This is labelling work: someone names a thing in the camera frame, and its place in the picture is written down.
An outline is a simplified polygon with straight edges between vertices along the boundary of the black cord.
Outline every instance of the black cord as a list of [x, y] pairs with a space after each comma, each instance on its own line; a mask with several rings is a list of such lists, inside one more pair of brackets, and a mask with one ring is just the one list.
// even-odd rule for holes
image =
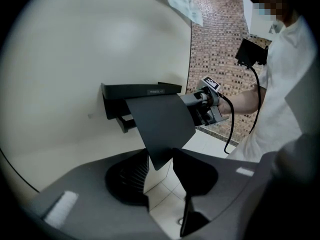
[[261, 107], [261, 92], [260, 92], [260, 83], [259, 83], [259, 78], [258, 78], [258, 75], [255, 71], [255, 69], [253, 67], [250, 67], [250, 69], [252, 70], [252, 72], [254, 73], [254, 76], [255, 76], [255, 79], [256, 79], [256, 85], [257, 85], [257, 88], [258, 88], [258, 111], [256, 113], [256, 116], [255, 116], [255, 119], [254, 119], [254, 123], [253, 123], [253, 126], [249, 132], [249, 134], [252, 132], [252, 130], [255, 128], [256, 126], [256, 122], [258, 120], [258, 115], [259, 115], [259, 112], [260, 112], [260, 107]]
[[26, 181], [24, 179], [24, 177], [22, 177], [20, 175], [19, 172], [17, 172], [17, 170], [13, 167], [13, 165], [9, 162], [9, 160], [7, 159], [7, 157], [5, 156], [5, 154], [2, 152], [1, 148], [0, 148], [0, 153], [3, 155], [4, 159], [7, 161], [7, 163], [11, 166], [11, 168], [15, 171], [15, 173], [30, 187], [32, 188], [35, 192], [39, 193], [39, 190], [37, 190], [36, 188], [34, 188], [28, 181]]
[[[256, 116], [255, 116], [255, 120], [254, 120], [254, 123], [253, 123], [253, 126], [250, 130], [250, 133], [252, 132], [252, 130], [255, 128], [256, 126], [256, 122], [258, 120], [258, 115], [259, 115], [259, 111], [260, 111], [260, 107], [261, 107], [261, 92], [260, 92], [260, 83], [259, 83], [259, 78], [258, 78], [258, 75], [255, 71], [255, 69], [253, 67], [250, 67], [250, 69], [252, 70], [252, 72], [254, 73], [254, 76], [255, 76], [255, 79], [256, 79], [256, 85], [257, 85], [257, 88], [258, 88], [258, 111], [256, 113]], [[232, 137], [232, 134], [234, 132], [234, 125], [235, 125], [235, 110], [234, 110], [234, 106], [233, 104], [231, 103], [231, 101], [226, 97], [224, 96], [223, 94], [219, 93], [218, 92], [218, 95], [219, 97], [221, 97], [222, 99], [224, 99], [230, 106], [231, 108], [231, 129], [230, 129], [230, 135], [229, 135], [229, 138], [224, 146], [224, 152], [228, 155], [230, 155], [230, 153], [227, 152], [227, 147], [229, 145], [229, 142], [231, 140], [231, 137]]]
[[232, 133], [234, 132], [234, 126], [235, 126], [235, 110], [234, 110], [234, 105], [231, 103], [231, 101], [224, 96], [223, 94], [221, 94], [220, 92], [218, 92], [219, 97], [221, 97], [222, 99], [224, 99], [230, 106], [231, 108], [231, 130], [230, 130], [230, 135], [228, 140], [226, 141], [226, 144], [224, 146], [224, 152], [228, 155], [230, 155], [230, 153], [227, 152], [227, 146], [229, 145], [229, 142], [231, 140], [232, 137]]

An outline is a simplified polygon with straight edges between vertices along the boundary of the mosaic tile wall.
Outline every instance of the mosaic tile wall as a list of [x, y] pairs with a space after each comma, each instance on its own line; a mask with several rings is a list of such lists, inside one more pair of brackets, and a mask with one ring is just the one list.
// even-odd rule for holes
[[[203, 27], [192, 24], [191, 58], [187, 92], [193, 92], [199, 80], [211, 76], [221, 84], [220, 92], [237, 95], [253, 87], [256, 79], [251, 70], [237, 64], [236, 53], [242, 39], [261, 47], [270, 41], [251, 36], [244, 17], [243, 0], [196, 0], [202, 11]], [[259, 75], [261, 67], [255, 65]], [[232, 139], [236, 142], [247, 136], [256, 114], [236, 115]], [[229, 137], [231, 119], [206, 126], [217, 134]]]

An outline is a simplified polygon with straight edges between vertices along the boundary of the black panel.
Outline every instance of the black panel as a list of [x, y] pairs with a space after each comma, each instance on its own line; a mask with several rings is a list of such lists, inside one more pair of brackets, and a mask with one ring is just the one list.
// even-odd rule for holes
[[189, 196], [207, 194], [218, 180], [217, 170], [210, 164], [181, 150], [173, 150], [173, 170]]
[[101, 84], [102, 93], [106, 100], [138, 98], [154, 95], [178, 94], [181, 85], [176, 84]]
[[260, 59], [262, 54], [264, 54], [263, 48], [247, 39], [243, 39], [235, 58], [238, 63], [250, 68]]
[[151, 161], [159, 170], [196, 133], [188, 108], [177, 95], [126, 99]]
[[124, 99], [105, 99], [103, 97], [103, 103], [106, 118], [109, 120], [130, 115], [130, 110]]

